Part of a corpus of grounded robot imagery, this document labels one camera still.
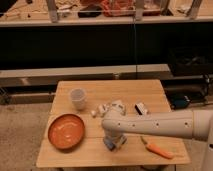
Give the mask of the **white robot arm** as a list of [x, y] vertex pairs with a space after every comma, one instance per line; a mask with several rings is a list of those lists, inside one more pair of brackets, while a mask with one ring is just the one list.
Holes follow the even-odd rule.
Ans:
[[213, 171], [213, 110], [178, 110], [147, 115], [124, 115], [121, 102], [111, 105], [102, 119], [110, 136], [124, 133], [146, 134], [206, 142], [201, 171]]

